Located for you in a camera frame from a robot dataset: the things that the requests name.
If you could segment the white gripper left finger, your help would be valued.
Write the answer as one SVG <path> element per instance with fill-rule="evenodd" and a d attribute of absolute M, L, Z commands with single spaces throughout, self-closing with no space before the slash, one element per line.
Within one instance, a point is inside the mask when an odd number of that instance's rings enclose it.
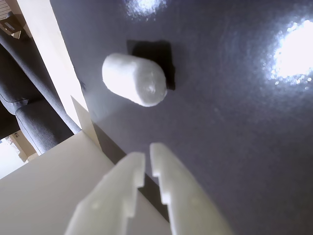
<path fill-rule="evenodd" d="M 76 206 L 67 235 L 125 235 L 136 210 L 138 188 L 144 186 L 145 155 L 121 159 Z"/>

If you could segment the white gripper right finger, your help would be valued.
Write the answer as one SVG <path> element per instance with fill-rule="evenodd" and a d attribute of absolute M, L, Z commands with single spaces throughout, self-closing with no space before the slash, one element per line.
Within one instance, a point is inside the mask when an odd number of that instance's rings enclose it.
<path fill-rule="evenodd" d="M 194 176 L 164 144 L 150 145 L 152 175 L 158 178 L 174 235 L 231 235 L 233 232 Z"/>

